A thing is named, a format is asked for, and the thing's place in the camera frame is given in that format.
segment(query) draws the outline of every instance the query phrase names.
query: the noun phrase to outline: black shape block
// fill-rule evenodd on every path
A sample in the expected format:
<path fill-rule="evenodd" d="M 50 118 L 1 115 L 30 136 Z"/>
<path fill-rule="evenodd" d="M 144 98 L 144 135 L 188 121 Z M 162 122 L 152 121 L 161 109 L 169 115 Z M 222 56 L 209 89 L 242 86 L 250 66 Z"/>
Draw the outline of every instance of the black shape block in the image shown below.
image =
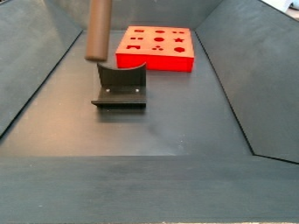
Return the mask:
<path fill-rule="evenodd" d="M 113 69 L 97 63 L 97 73 L 101 88 L 92 104 L 121 108 L 145 106 L 145 64 L 129 69 Z"/>

